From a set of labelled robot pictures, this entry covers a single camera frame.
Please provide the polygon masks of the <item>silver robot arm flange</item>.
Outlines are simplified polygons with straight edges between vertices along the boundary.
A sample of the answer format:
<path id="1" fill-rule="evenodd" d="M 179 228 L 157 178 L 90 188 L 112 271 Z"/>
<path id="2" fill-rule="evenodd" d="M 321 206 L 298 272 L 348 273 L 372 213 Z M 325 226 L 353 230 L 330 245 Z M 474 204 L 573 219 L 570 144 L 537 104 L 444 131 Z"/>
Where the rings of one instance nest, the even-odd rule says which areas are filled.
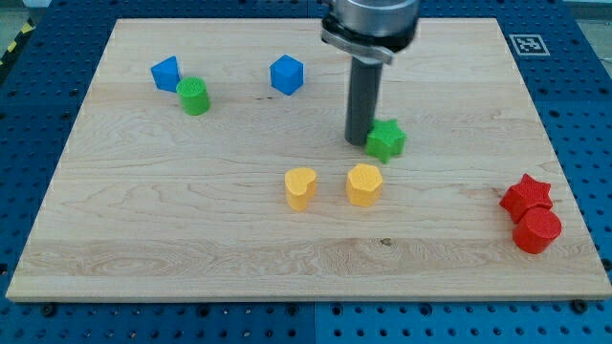
<path id="1" fill-rule="evenodd" d="M 367 62 L 390 65 L 413 40 L 419 0 L 333 0 L 321 19 L 321 40 Z"/>

